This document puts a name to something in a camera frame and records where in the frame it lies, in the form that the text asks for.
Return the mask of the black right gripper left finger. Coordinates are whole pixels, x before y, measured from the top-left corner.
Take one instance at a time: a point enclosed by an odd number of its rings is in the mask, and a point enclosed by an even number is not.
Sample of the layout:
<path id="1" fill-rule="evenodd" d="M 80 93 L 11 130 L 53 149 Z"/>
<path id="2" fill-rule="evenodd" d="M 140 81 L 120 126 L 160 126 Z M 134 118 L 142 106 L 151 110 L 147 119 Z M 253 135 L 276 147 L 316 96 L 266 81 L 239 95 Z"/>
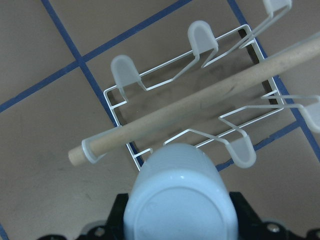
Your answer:
<path id="1" fill-rule="evenodd" d="M 105 223 L 106 240 L 123 240 L 125 238 L 124 213 L 128 200 L 128 193 L 119 193 L 116 196 Z"/>

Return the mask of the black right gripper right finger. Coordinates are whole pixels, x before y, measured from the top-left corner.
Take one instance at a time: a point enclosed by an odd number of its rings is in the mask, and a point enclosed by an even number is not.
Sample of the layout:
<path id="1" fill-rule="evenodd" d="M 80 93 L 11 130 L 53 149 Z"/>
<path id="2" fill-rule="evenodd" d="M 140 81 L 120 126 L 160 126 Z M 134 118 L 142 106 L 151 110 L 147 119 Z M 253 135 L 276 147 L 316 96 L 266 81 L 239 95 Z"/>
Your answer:
<path id="1" fill-rule="evenodd" d="M 241 192 L 231 191 L 229 196 L 237 215 L 239 239 L 259 240 L 263 224 L 261 218 Z"/>

